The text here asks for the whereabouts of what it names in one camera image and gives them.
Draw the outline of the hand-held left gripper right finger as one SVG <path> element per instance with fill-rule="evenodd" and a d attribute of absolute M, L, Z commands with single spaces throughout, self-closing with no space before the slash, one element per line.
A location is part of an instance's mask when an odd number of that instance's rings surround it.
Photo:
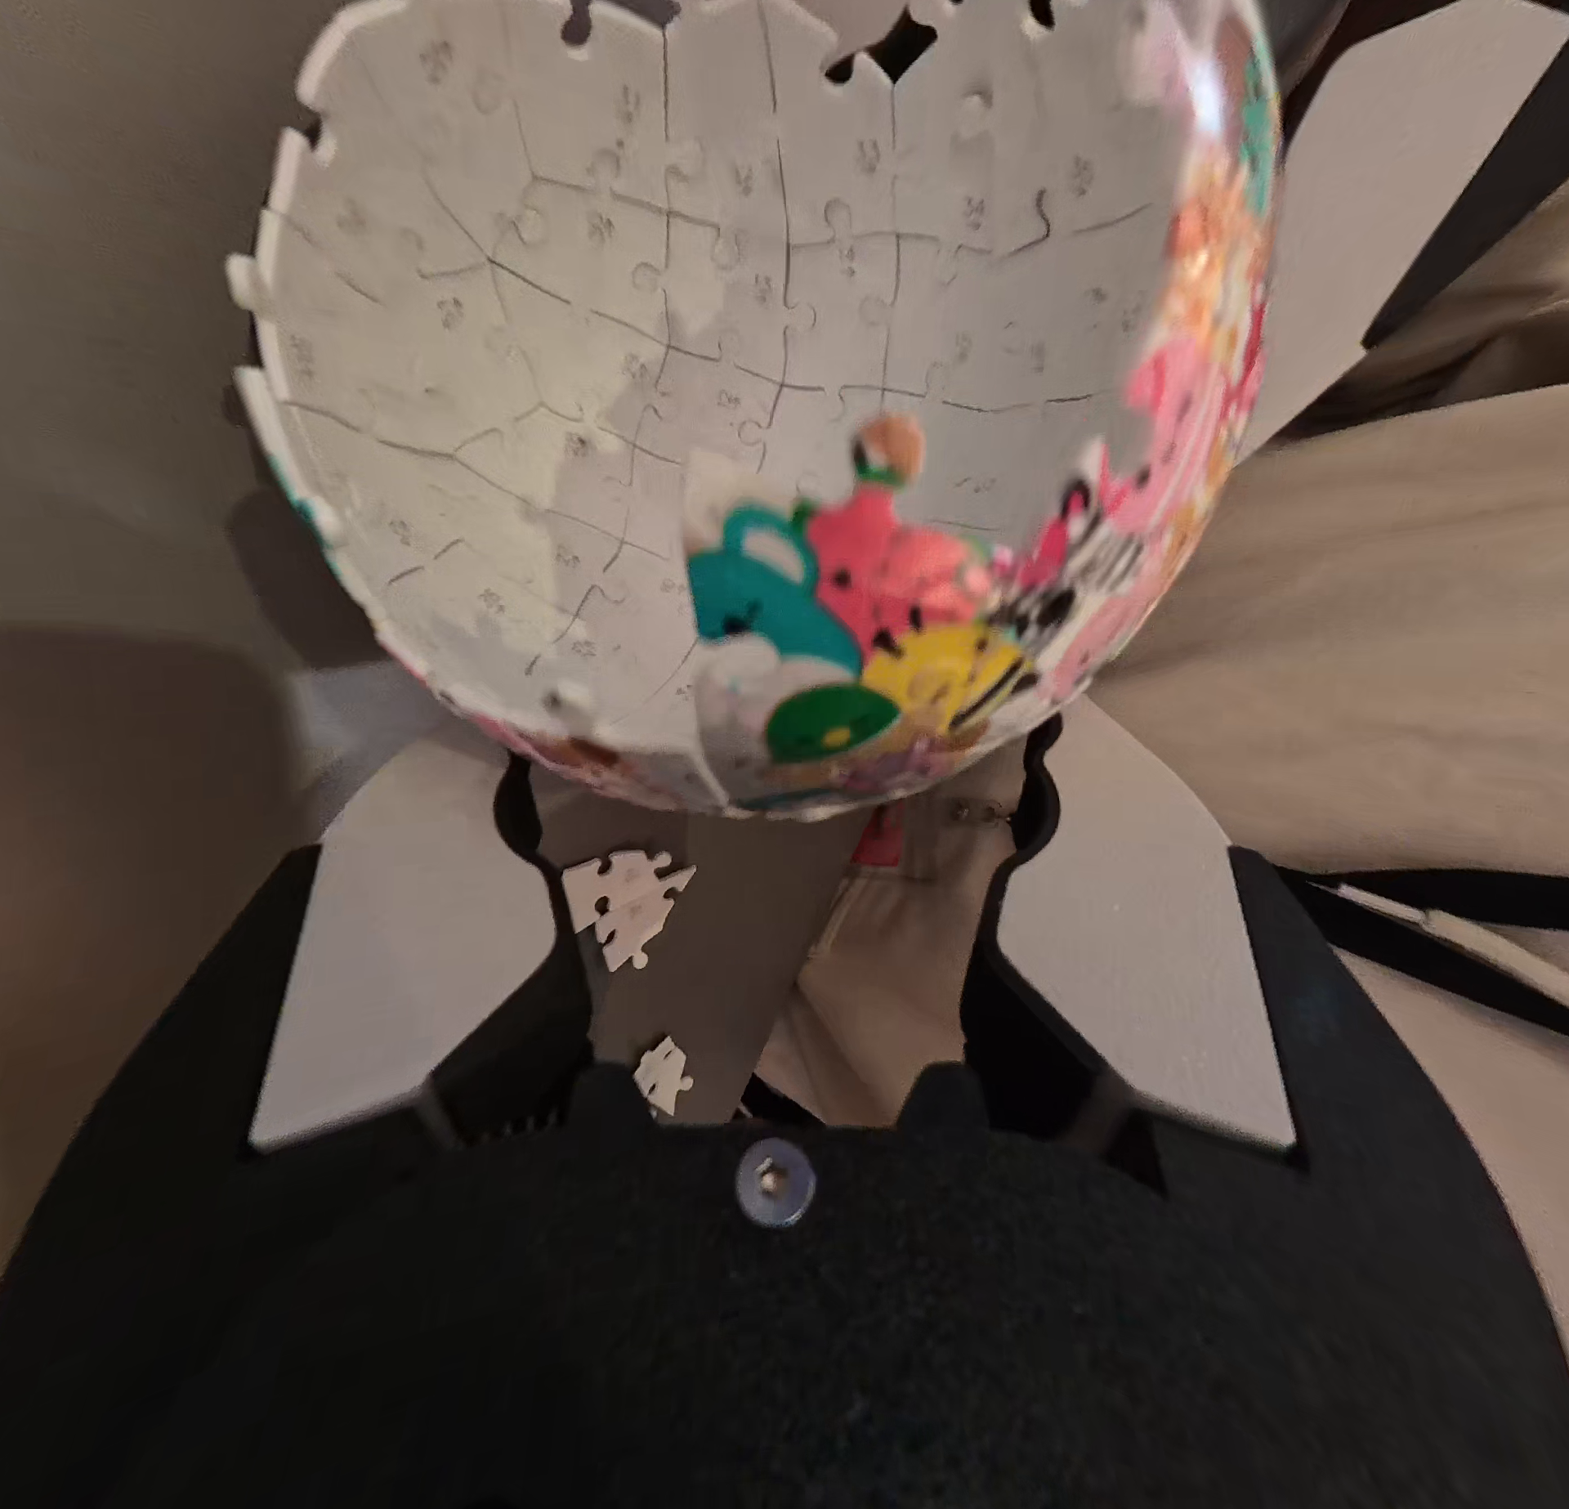
<path fill-rule="evenodd" d="M 1232 844 L 1199 797 L 1078 702 L 1031 735 L 1011 826 L 961 992 L 992 1128 L 1102 1149 L 1162 1118 L 1290 1153 Z"/>

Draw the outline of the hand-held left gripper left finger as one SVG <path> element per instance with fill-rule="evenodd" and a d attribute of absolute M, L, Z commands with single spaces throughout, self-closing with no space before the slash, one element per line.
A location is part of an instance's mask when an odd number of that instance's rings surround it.
<path fill-rule="evenodd" d="M 249 1128 L 285 1149 L 411 1115 L 474 1138 L 541 1113 L 592 996 L 528 764 L 404 749 L 331 821 Z"/>

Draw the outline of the colourful puzzle ball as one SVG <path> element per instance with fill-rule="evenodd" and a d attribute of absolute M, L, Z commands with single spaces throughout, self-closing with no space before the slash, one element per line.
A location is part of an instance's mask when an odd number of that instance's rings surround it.
<path fill-rule="evenodd" d="M 386 654 L 600 793 L 822 819 L 1076 700 L 1263 382 L 1261 0 L 359 0 L 234 386 Z"/>

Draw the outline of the white puzzle piece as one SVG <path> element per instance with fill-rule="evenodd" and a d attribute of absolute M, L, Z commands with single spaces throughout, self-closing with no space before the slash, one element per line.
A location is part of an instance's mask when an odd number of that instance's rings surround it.
<path fill-rule="evenodd" d="M 696 875 L 696 866 L 658 874 L 632 897 L 596 919 L 594 930 L 607 972 L 631 965 L 643 970 L 649 965 L 647 947 L 665 928 L 682 894 Z"/>
<path fill-rule="evenodd" d="M 669 852 L 618 850 L 559 872 L 574 932 L 581 934 L 601 917 L 654 894 L 673 861 Z"/>
<path fill-rule="evenodd" d="M 664 1122 L 680 1117 L 684 1098 L 695 1089 L 687 1053 L 671 1034 L 640 1053 L 632 1075 L 643 1102 Z"/>

